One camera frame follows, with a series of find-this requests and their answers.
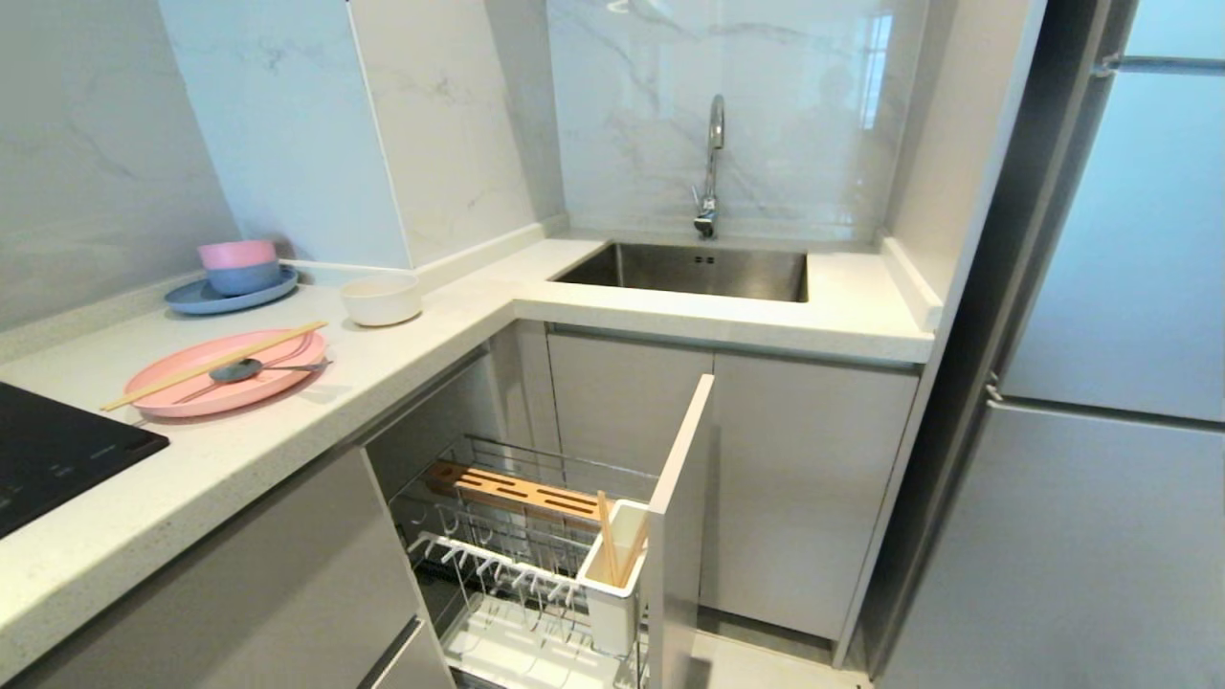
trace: dish rack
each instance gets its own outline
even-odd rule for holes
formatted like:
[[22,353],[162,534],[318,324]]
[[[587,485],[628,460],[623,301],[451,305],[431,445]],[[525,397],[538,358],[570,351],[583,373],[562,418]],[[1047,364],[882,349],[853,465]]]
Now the dish rack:
[[464,435],[396,490],[388,508],[452,667],[506,687],[646,687],[636,581],[610,618],[608,586],[579,575],[603,541],[590,497],[644,510],[658,479]]

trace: stainless steel refrigerator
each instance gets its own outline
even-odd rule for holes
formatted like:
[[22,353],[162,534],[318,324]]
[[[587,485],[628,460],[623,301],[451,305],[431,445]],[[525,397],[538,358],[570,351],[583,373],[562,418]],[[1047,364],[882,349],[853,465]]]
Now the stainless steel refrigerator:
[[877,688],[1225,687],[1225,1],[1049,4],[944,360]]

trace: refrigerator door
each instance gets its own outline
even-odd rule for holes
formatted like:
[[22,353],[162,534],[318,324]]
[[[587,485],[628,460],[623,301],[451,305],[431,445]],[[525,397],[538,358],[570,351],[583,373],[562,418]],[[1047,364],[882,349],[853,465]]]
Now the refrigerator door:
[[1225,76],[1114,78],[1000,390],[1221,421]]
[[1127,54],[1225,60],[1225,2],[1142,0]]
[[876,687],[1225,685],[1223,449],[990,409]]

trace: white marble wall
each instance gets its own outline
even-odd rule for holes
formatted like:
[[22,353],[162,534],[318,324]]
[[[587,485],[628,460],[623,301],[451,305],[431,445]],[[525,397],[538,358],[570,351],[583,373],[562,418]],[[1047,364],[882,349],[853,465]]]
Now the white marble wall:
[[544,0],[359,0],[414,264],[562,212]]
[[0,4],[0,330],[236,238],[157,0]]
[[341,0],[160,0],[244,237],[281,254],[410,265]]
[[549,0],[576,227],[692,232],[726,99],[719,232],[869,240],[882,224],[927,0]]

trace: stainless steel sink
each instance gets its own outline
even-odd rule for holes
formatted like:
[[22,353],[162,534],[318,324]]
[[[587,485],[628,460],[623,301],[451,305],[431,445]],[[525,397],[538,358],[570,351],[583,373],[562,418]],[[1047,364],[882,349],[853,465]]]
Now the stainless steel sink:
[[554,282],[806,302],[804,254],[610,244]]

